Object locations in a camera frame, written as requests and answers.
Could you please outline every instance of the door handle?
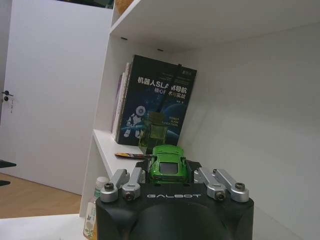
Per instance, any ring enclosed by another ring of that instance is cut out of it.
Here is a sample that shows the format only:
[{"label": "door handle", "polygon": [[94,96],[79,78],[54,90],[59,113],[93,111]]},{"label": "door handle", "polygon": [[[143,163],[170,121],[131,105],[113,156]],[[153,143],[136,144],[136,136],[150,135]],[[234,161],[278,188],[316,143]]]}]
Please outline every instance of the door handle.
[{"label": "door handle", "polygon": [[1,92],[1,93],[4,94],[4,95],[6,95],[6,96],[11,96],[11,97],[13,97],[13,95],[10,94],[10,92],[9,92],[8,90],[5,90],[5,91],[3,91],[3,92]]}]

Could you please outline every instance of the shelf board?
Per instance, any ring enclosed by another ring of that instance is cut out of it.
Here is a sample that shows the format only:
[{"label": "shelf board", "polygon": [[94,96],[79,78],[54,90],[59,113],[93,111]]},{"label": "shelf board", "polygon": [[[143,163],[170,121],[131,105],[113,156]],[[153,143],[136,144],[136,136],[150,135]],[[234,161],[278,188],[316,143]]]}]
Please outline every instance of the shelf board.
[{"label": "shelf board", "polygon": [[319,0],[134,0],[110,34],[181,52],[320,22]]},{"label": "shelf board", "polygon": [[129,173],[132,173],[136,163],[139,161],[117,158],[115,153],[142,154],[142,151],[137,146],[117,144],[109,131],[94,129],[93,137],[110,178],[118,169],[127,169]]}]

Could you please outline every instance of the wooden floor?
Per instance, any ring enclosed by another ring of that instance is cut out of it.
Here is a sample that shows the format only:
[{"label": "wooden floor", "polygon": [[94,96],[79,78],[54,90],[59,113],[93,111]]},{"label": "wooden floor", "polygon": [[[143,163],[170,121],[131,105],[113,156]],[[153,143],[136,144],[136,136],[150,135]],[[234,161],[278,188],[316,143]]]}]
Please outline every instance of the wooden floor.
[{"label": "wooden floor", "polygon": [[57,188],[0,173],[0,219],[77,214],[81,196]]}]

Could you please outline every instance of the white table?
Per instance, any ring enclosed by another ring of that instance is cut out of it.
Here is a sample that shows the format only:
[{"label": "white table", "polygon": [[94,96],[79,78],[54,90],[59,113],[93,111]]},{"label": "white table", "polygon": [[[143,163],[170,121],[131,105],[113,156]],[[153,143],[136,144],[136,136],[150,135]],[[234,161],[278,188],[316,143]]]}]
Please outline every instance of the white table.
[{"label": "white table", "polygon": [[79,214],[0,219],[2,240],[86,240]]}]

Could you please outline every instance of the screw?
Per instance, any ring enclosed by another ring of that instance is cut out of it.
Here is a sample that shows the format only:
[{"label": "screw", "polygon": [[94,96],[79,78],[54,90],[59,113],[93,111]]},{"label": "screw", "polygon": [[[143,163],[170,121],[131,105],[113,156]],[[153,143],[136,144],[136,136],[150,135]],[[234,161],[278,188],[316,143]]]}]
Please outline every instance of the screw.
[{"label": "screw", "polygon": [[223,192],[217,192],[215,195],[214,195],[215,199],[218,200],[218,201],[223,201],[225,200],[226,198],[226,195],[223,193]]},{"label": "screw", "polygon": [[246,185],[242,182],[237,182],[235,184],[235,188],[241,191],[244,191],[246,189]]},{"label": "screw", "polygon": [[126,192],[124,199],[127,201],[132,201],[135,198],[135,195],[132,192]]},{"label": "screw", "polygon": [[114,184],[112,182],[107,182],[105,185],[104,185],[104,189],[105,190],[113,190],[115,188]]}]

